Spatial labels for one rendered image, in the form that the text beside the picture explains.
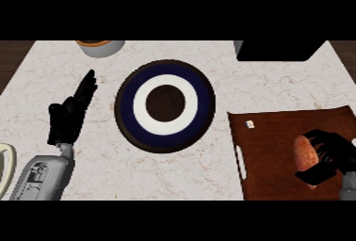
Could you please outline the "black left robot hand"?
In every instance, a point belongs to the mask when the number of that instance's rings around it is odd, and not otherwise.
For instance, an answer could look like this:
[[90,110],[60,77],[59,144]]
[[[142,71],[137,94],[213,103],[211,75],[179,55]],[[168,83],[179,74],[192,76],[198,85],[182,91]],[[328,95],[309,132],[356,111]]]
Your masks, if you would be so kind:
[[75,143],[83,129],[85,110],[88,108],[96,89],[94,71],[90,70],[83,78],[74,95],[65,99],[62,104],[49,105],[49,145]]

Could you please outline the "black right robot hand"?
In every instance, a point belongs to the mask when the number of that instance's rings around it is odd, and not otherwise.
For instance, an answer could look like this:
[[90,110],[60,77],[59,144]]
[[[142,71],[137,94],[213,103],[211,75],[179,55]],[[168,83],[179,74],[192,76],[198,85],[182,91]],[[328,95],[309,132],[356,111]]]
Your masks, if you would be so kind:
[[310,141],[317,153],[319,163],[304,171],[297,172],[298,179],[309,185],[319,185],[337,175],[356,172],[356,146],[337,133],[311,130],[303,135]]

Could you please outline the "orange sweet potato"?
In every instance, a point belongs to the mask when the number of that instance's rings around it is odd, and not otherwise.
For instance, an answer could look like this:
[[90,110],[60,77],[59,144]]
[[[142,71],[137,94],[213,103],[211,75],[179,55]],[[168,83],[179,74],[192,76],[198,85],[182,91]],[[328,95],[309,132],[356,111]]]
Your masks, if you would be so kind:
[[319,163],[317,153],[306,136],[295,138],[294,157],[298,171],[307,170]]

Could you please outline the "brown wooden tray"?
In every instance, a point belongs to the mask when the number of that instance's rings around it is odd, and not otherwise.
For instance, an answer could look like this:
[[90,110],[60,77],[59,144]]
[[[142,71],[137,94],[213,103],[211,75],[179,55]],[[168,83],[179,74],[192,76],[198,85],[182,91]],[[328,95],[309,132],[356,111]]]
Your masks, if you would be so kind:
[[343,177],[314,188],[297,178],[294,140],[314,129],[356,139],[356,115],[347,106],[227,116],[244,198],[249,201],[335,201]]

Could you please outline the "blue and white plate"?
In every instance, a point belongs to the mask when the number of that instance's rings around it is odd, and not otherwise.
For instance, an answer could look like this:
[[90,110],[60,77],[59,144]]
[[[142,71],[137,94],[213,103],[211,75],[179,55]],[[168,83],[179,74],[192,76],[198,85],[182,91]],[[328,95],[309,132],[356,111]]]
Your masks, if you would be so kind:
[[173,153],[201,139],[215,113],[210,81],[189,63],[164,59],[127,77],[115,97],[118,129],[140,150]]

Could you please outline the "pale cream rimmed dish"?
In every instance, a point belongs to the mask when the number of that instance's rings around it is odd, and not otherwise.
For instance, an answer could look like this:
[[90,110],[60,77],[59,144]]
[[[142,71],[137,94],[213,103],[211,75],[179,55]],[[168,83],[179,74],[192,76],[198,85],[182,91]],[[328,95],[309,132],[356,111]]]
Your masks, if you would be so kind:
[[16,167],[16,151],[10,144],[0,143],[0,200],[7,192]]

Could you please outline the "grey pot with orange rim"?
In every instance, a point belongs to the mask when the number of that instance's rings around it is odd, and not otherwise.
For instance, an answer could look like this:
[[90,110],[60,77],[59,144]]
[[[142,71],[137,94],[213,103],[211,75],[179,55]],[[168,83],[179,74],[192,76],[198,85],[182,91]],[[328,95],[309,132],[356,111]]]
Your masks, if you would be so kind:
[[125,42],[122,40],[78,40],[77,44],[87,56],[103,58],[112,56],[121,50]]

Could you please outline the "black appliance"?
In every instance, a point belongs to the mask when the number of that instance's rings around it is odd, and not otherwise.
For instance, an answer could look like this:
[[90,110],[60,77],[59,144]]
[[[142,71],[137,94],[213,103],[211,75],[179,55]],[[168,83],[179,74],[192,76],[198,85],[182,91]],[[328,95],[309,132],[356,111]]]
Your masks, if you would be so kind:
[[323,45],[323,40],[236,40],[239,61],[306,61]]

